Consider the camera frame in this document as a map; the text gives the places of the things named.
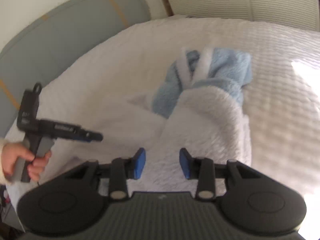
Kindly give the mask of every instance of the black handle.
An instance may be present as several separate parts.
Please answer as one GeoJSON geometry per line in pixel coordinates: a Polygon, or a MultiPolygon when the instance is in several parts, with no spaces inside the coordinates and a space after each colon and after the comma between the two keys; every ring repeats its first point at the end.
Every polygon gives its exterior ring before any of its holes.
{"type": "Polygon", "coordinates": [[[22,171],[22,175],[21,175],[21,182],[25,182],[25,183],[29,183],[31,178],[29,176],[29,173],[28,173],[28,165],[31,164],[32,162],[25,162],[24,163],[24,167],[23,167],[23,171],[22,171]]]}
{"type": "Polygon", "coordinates": [[[216,197],[215,172],[213,160],[204,158],[201,161],[196,199],[212,201],[216,197]]]}
{"type": "MultiPolygon", "coordinates": [[[[38,148],[41,142],[42,136],[26,133],[24,139],[23,139],[23,145],[34,154],[34,156],[37,156],[38,148]]],[[[25,161],[23,171],[21,174],[21,182],[29,183],[30,182],[30,176],[28,173],[28,165],[32,162],[25,161]]]]}
{"type": "Polygon", "coordinates": [[[108,194],[114,201],[128,199],[127,177],[121,158],[114,159],[111,163],[108,194]]]}

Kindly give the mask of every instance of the ribbed black surface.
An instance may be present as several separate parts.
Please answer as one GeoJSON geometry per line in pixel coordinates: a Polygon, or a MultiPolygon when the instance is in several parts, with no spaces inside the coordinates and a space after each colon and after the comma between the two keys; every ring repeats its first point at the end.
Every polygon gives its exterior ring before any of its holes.
{"type": "Polygon", "coordinates": [[[58,238],[25,234],[21,240],[302,240],[298,233],[281,237],[252,236],[229,225],[213,204],[195,201],[190,193],[136,193],[109,206],[105,215],[82,233],[58,238]]]}

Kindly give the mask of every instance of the round pad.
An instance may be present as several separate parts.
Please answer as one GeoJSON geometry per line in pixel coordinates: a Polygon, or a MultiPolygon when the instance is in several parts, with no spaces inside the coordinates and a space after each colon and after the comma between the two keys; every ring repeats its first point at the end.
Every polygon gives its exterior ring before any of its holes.
{"type": "Polygon", "coordinates": [[[88,185],[64,180],[25,194],[18,203],[18,216],[36,234],[64,236],[92,225],[104,206],[104,198],[88,185]]]}
{"type": "Polygon", "coordinates": [[[295,191],[272,180],[243,180],[221,200],[223,214],[240,228],[258,235],[279,235],[295,230],[307,207],[295,191]]]}

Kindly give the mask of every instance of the black tool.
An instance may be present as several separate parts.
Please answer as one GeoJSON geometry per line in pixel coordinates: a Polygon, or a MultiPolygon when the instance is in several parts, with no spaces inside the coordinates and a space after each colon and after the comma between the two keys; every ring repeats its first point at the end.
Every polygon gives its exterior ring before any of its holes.
{"type": "MultiPolygon", "coordinates": [[[[45,119],[37,119],[39,107],[39,95],[42,86],[37,83],[33,90],[25,90],[17,118],[17,127],[25,132],[23,145],[28,148],[35,157],[43,157],[54,144],[54,139],[63,138],[78,141],[102,141],[100,133],[81,129],[81,126],[55,122],[45,119]]],[[[12,181],[30,182],[27,166],[30,162],[19,158],[12,181]]]]}
{"type": "Polygon", "coordinates": [[[180,150],[187,179],[198,179],[189,192],[134,192],[126,180],[138,179],[145,163],[140,149],[131,159],[111,164],[86,162],[26,193],[18,216],[28,239],[247,239],[302,240],[297,233],[306,215],[303,198],[292,189],[235,160],[214,164],[180,150]],[[108,196],[97,193],[109,178],[108,196]],[[215,178],[227,192],[215,193],[215,178]]]}

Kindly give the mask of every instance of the gray headboard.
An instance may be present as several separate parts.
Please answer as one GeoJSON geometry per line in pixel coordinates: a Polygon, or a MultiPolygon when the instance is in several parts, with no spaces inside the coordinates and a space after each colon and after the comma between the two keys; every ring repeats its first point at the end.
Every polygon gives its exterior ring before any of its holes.
{"type": "Polygon", "coordinates": [[[70,0],[22,30],[0,53],[0,137],[26,88],[47,85],[99,43],[148,20],[145,0],[70,0]]]}

